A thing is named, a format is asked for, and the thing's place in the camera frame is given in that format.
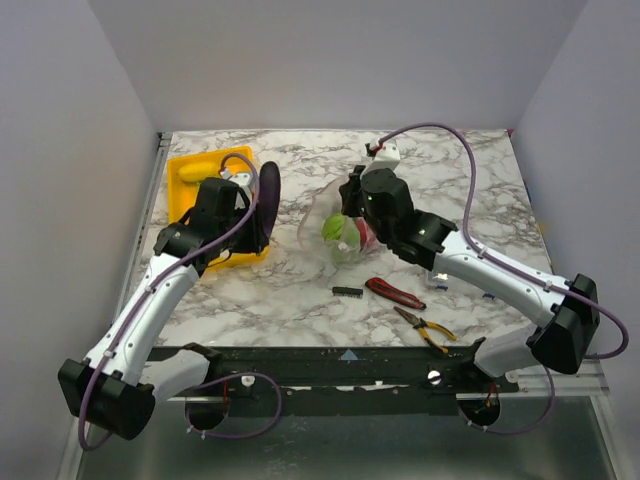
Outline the purple eggplant toy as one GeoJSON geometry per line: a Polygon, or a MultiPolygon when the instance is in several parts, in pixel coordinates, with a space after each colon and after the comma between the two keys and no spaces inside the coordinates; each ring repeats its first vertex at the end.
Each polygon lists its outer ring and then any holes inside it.
{"type": "Polygon", "coordinates": [[[275,226],[281,196],[281,175],[278,165],[266,162],[259,172],[258,209],[262,230],[271,237],[275,226]]]}

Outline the red apple toy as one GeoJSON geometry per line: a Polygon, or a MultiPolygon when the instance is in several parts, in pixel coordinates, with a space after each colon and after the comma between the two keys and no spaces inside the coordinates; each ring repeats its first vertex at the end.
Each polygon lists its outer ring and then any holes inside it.
{"type": "Polygon", "coordinates": [[[360,248],[362,250],[375,249],[378,245],[378,241],[368,224],[362,218],[358,218],[355,225],[359,232],[360,248]]]}

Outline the green cabbage toy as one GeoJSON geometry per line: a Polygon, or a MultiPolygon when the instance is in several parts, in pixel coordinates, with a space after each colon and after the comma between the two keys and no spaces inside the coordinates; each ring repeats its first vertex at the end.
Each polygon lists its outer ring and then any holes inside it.
{"type": "Polygon", "coordinates": [[[344,229],[346,218],[341,213],[335,213],[329,216],[321,229],[321,235],[324,241],[339,241],[344,238],[344,229]]]}

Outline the clear zip top bag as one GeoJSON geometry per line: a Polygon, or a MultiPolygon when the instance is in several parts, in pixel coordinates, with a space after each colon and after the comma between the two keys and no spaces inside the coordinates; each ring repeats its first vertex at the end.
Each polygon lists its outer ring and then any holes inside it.
{"type": "Polygon", "coordinates": [[[360,263],[381,249],[363,218],[342,213],[339,188],[346,181],[338,177],[314,194],[297,229],[300,248],[335,267],[360,263]]]}

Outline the green grapes bunch toy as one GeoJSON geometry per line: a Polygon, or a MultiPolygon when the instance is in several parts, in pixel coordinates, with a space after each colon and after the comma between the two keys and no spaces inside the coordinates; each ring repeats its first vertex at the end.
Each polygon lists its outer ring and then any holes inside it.
{"type": "Polygon", "coordinates": [[[347,223],[336,240],[330,242],[330,254],[336,265],[355,263],[360,259],[360,232],[353,223],[347,223]]]}

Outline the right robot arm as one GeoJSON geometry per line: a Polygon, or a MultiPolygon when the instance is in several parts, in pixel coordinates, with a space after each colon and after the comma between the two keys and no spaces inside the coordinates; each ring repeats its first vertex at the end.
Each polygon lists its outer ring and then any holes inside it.
{"type": "Polygon", "coordinates": [[[339,188],[342,212],[361,217],[377,240],[401,260],[444,273],[502,300],[530,326],[478,341],[460,379],[480,392],[508,371],[540,364],[576,373],[600,324],[594,280],[567,280],[529,268],[467,239],[451,221],[414,207],[408,185],[388,169],[358,165],[339,188]]]}

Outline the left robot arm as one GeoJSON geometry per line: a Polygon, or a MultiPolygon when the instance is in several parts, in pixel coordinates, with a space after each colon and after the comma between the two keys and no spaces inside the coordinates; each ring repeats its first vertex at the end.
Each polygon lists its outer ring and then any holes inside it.
{"type": "Polygon", "coordinates": [[[209,177],[195,204],[160,231],[147,270],[113,325],[82,360],[67,359],[58,371],[83,449],[92,447],[86,424],[132,440],[157,404],[184,390],[209,395],[220,387],[220,354],[208,347],[188,343],[164,361],[148,358],[176,306],[214,259],[224,251],[264,251],[280,193],[279,173],[267,169],[209,177]]]}

